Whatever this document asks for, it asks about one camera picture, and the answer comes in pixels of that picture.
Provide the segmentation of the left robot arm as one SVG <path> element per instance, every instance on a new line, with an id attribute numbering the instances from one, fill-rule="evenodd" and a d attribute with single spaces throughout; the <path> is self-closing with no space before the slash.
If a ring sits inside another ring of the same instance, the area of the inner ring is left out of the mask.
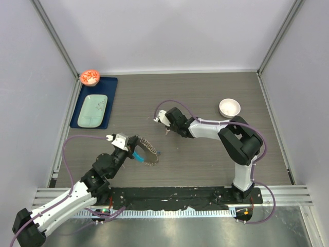
<path id="1" fill-rule="evenodd" d="M 17 213 L 12 242 L 17 241 L 20 246 L 42 246 L 48 236 L 76 213 L 109 201 L 109 180 L 127 158 L 133 158 L 139 138 L 120 133 L 107 135 L 105 140 L 114 146 L 113 153 L 100 154 L 92 168 L 78 182 L 72 182 L 69 190 L 37 209 L 24 208 Z"/>

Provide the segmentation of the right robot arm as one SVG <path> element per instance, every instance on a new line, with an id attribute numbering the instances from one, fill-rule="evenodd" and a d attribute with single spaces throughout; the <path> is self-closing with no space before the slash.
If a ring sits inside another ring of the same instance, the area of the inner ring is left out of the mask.
<path id="1" fill-rule="evenodd" d="M 255 162 L 263 146 L 260 135 L 241 117 L 229 121 L 210 121 L 187 118 L 178 108 L 161 110 L 157 122 L 184 138 L 208 138 L 221 141 L 229 157 L 234 161 L 234 179 L 231 186 L 233 199 L 246 202 L 254 188 Z"/>

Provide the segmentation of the steel key organizer blue handle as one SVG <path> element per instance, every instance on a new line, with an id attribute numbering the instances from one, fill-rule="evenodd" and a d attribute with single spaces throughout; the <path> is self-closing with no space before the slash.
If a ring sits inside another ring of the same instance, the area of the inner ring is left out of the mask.
<path id="1" fill-rule="evenodd" d="M 133 158 L 136 161 L 141 162 L 146 166 L 155 166 L 159 163 L 161 152 L 157 151 L 148 140 L 145 138 L 139 138 L 136 147 L 139 147 L 143 151 L 143 154 L 139 154 L 136 149 L 134 150 Z"/>

